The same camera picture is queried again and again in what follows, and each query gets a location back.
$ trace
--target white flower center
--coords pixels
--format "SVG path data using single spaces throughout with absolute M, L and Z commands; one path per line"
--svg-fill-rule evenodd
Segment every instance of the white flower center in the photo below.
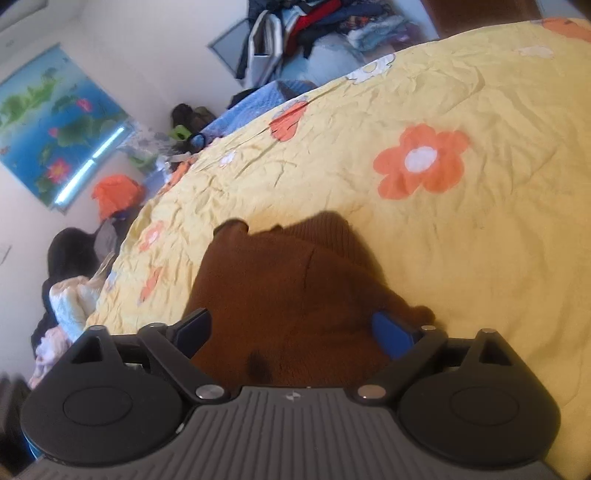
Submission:
M 412 173 L 427 170 L 437 158 L 437 150 L 431 147 L 418 147 L 408 152 L 404 166 Z

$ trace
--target orange bag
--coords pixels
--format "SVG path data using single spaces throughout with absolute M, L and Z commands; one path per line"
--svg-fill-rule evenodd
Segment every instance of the orange bag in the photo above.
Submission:
M 144 194 L 144 187 L 127 175 L 106 177 L 92 190 L 92 198 L 99 202 L 101 222 L 115 212 L 139 205 Z

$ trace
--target gray ribbed panel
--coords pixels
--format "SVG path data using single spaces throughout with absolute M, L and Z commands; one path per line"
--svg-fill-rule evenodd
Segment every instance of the gray ribbed panel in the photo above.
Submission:
M 19 478 L 560 480 L 542 463 L 506 472 L 450 466 L 409 442 L 386 409 L 359 406 L 341 389 L 253 387 L 199 407 L 172 442 L 136 462 L 93 470 L 43 459 Z

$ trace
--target metal screw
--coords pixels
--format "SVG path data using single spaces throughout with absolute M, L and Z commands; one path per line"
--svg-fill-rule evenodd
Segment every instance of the metal screw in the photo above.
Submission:
M 357 395 L 366 400 L 377 400 L 386 396 L 386 389 L 379 385 L 363 385 L 357 389 Z
M 195 390 L 195 395 L 202 400 L 217 400 L 222 398 L 225 393 L 226 391 L 219 385 L 202 385 Z

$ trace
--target green object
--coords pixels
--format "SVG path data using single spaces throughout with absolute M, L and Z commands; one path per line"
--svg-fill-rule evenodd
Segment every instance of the green object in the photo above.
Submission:
M 184 142 L 191 136 L 191 132 L 184 125 L 177 125 L 168 135 L 179 142 Z

